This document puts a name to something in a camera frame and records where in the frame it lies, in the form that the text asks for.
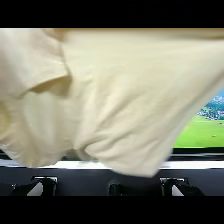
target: shirt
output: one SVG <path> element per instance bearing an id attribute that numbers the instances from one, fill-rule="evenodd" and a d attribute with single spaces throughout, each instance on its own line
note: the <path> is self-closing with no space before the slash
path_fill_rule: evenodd
<path id="1" fill-rule="evenodd" d="M 0 141 L 28 167 L 73 149 L 152 176 L 224 83 L 224 31 L 1 29 Z"/>

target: cloth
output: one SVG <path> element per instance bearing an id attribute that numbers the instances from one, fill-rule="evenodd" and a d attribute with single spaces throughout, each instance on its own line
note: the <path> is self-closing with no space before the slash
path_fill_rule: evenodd
<path id="1" fill-rule="evenodd" d="M 224 31 L 0 29 L 0 142 L 28 167 L 69 150 L 152 176 L 224 85 Z"/>

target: television screen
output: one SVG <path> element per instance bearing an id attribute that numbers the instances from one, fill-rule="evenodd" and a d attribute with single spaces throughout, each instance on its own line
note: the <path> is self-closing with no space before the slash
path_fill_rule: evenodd
<path id="1" fill-rule="evenodd" d="M 174 148 L 224 147 L 224 89 L 189 122 Z"/>

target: soccer field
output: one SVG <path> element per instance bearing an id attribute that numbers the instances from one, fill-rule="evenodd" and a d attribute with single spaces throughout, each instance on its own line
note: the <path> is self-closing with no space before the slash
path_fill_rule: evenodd
<path id="1" fill-rule="evenodd" d="M 224 120 L 211 121 L 196 115 L 174 146 L 184 147 L 224 147 Z"/>

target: cream fabric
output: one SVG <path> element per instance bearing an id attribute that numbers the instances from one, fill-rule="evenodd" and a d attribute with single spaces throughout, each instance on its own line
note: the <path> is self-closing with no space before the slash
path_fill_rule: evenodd
<path id="1" fill-rule="evenodd" d="M 152 176 L 223 87 L 224 32 L 0 29 L 0 141 L 28 167 L 69 149 Z"/>

